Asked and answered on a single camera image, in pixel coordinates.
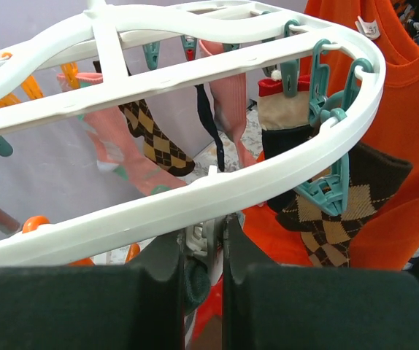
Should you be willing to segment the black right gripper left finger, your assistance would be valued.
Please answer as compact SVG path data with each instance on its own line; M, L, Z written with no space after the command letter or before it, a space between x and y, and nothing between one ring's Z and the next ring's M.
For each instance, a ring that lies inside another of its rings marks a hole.
M130 263L0 268L0 349L183 349L184 238Z

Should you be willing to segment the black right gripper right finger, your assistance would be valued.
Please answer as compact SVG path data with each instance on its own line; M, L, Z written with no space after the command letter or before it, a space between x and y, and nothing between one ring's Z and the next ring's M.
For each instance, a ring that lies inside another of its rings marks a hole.
M419 349L419 282L405 272L279 265L230 216L223 348Z

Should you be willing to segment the navy beige red sock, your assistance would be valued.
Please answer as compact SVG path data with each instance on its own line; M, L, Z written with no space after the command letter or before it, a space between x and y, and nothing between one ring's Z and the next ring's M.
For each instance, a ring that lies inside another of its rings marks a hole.
M264 160L299 146L313 134L308 122L309 91L309 75L298 78L297 92L292 97L283 92L279 70L258 82L258 121Z

